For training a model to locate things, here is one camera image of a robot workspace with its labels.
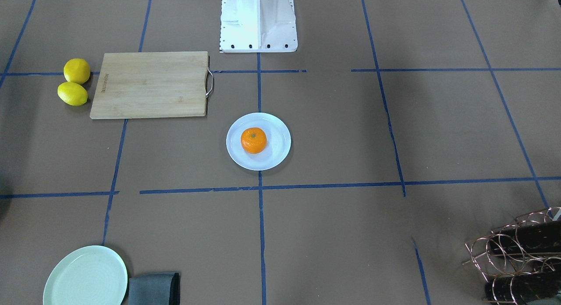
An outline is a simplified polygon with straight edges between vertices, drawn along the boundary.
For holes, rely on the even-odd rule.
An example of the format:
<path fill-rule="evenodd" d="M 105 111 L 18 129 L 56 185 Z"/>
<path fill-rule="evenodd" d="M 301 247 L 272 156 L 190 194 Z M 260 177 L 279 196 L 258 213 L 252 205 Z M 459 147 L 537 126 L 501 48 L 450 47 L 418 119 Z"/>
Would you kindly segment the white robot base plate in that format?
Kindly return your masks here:
<path fill-rule="evenodd" d="M 294 0 L 221 0 L 219 51 L 295 52 Z"/>

